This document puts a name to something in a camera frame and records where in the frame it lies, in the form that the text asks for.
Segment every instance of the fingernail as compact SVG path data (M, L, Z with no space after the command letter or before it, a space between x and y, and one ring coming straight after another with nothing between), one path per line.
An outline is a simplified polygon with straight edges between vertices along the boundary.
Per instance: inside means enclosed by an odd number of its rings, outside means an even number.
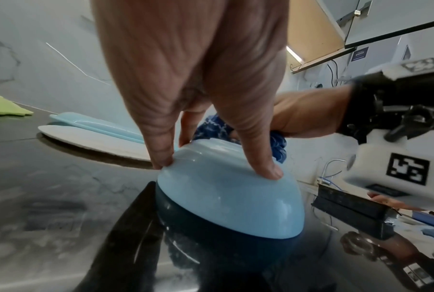
M277 164L274 165L273 173L275 179L280 179L284 176L283 170Z

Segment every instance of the cabinet door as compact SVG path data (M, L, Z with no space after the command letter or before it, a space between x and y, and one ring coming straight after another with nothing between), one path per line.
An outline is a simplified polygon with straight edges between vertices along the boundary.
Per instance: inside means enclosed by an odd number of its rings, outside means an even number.
M434 0L360 0L345 48L434 26Z

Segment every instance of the blue cloth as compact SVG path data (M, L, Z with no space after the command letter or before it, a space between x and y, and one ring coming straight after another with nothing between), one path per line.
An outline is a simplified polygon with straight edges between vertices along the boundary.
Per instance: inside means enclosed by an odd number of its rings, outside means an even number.
M193 140L216 138L228 142L241 145L237 139L230 138L230 133L234 129L225 123L218 115L210 115L206 118L204 123L200 125L194 133ZM270 132L270 144L273 152L273 157L280 163L283 163L287 157L285 146L287 141L283 135L277 131Z

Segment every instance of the bowl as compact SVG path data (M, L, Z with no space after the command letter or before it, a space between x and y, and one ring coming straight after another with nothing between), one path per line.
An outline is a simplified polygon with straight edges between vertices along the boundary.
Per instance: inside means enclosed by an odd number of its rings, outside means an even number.
M196 140L174 154L158 176L159 188L180 207L219 226L271 239L299 235L305 211L297 182L263 178L250 167L240 145Z

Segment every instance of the light blue plate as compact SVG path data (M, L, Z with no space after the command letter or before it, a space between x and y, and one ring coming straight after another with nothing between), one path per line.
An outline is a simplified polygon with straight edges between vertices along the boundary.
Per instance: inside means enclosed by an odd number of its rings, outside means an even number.
M107 121L95 119L87 115L71 112L51 114L50 118L74 127L79 127L108 136L145 144L145 141L143 140L143 135L141 134L140 130L135 128L123 127L115 123L110 123Z
M287 239L303 230L305 211L289 171L278 181L257 175L242 147L224 140L196 140L175 152L158 176L175 203L214 224L245 234Z

